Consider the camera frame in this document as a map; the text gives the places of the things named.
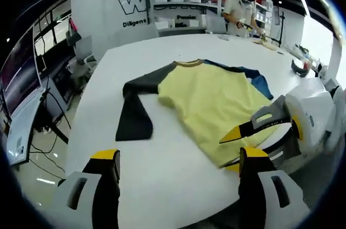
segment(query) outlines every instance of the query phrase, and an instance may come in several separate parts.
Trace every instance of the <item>monitor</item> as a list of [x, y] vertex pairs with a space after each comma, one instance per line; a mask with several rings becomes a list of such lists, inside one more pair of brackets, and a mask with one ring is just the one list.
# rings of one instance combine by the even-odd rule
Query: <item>monitor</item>
[[17, 42], [1, 70], [2, 86], [10, 114], [40, 86], [34, 58], [32, 28]]

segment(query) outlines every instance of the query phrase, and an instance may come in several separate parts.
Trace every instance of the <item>desk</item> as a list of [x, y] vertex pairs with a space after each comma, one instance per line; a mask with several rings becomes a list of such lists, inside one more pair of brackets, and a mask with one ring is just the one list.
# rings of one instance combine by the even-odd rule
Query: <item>desk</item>
[[[302, 80], [291, 70], [293, 56], [279, 51], [283, 55], [251, 39], [225, 41], [208, 34], [161, 37], [108, 50], [77, 108], [66, 175], [82, 171], [98, 151], [119, 149], [120, 228], [180, 228], [225, 209], [238, 199], [238, 174], [216, 168], [183, 131], [175, 112], [157, 102], [157, 95], [140, 96], [154, 125], [152, 139], [115, 142], [123, 85], [172, 61], [206, 58], [259, 70], [277, 98]], [[277, 142], [289, 128], [280, 125], [261, 147]]]

